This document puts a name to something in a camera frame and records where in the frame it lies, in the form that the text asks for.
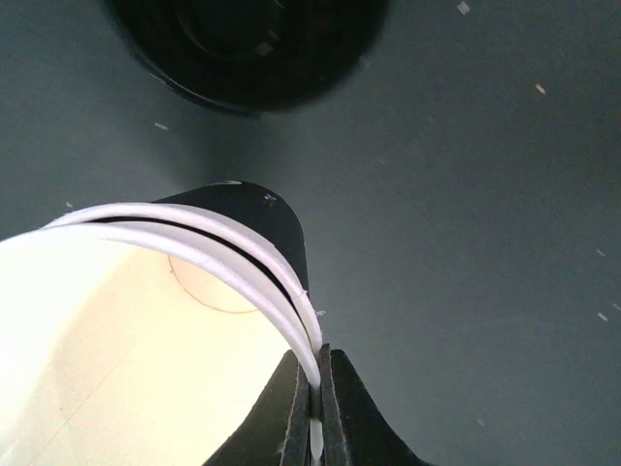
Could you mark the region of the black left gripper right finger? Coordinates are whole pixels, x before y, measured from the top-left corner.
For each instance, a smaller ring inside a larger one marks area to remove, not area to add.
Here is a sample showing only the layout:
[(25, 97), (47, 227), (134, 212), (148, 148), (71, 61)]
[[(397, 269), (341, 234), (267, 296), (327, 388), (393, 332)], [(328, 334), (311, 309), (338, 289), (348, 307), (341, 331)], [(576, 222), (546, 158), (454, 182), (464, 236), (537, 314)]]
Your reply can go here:
[(324, 345), (319, 369), (325, 465), (426, 464), (387, 423), (343, 350)]

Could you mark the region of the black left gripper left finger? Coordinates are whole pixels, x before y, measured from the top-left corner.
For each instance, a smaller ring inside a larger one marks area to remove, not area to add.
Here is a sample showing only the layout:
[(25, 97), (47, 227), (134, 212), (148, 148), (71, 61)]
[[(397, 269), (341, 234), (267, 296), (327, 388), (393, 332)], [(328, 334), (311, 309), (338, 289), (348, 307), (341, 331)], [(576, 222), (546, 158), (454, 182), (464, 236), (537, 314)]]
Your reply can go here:
[(310, 384), (292, 351), (284, 354), (249, 414), (207, 466), (304, 466), (310, 454)]

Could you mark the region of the black paper coffee cup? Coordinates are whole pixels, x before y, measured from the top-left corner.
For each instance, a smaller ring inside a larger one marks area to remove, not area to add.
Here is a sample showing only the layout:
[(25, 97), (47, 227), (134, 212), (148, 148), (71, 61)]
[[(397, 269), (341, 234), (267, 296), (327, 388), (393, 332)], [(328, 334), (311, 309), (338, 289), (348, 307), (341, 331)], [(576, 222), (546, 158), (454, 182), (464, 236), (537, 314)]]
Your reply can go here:
[(215, 183), (150, 203), (85, 208), (48, 227), (161, 251), (219, 278), (278, 330), (302, 365), (311, 400), (318, 400), (322, 334), (309, 297), (304, 234), (271, 190)]
[[(288, 351), (190, 263), (82, 229), (17, 235), (1, 245), (1, 461), (201, 464)], [(310, 386), (313, 456), (317, 411)]]

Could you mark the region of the black plastic cup lid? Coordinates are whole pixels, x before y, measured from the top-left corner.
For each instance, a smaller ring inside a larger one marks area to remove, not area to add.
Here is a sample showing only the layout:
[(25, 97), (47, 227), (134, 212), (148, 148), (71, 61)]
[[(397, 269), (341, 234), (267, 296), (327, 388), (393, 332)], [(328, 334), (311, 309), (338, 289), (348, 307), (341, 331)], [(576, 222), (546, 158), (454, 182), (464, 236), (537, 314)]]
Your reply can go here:
[(202, 107), (288, 113), (327, 96), (358, 68), (387, 1), (112, 0), (122, 43), (155, 79)]

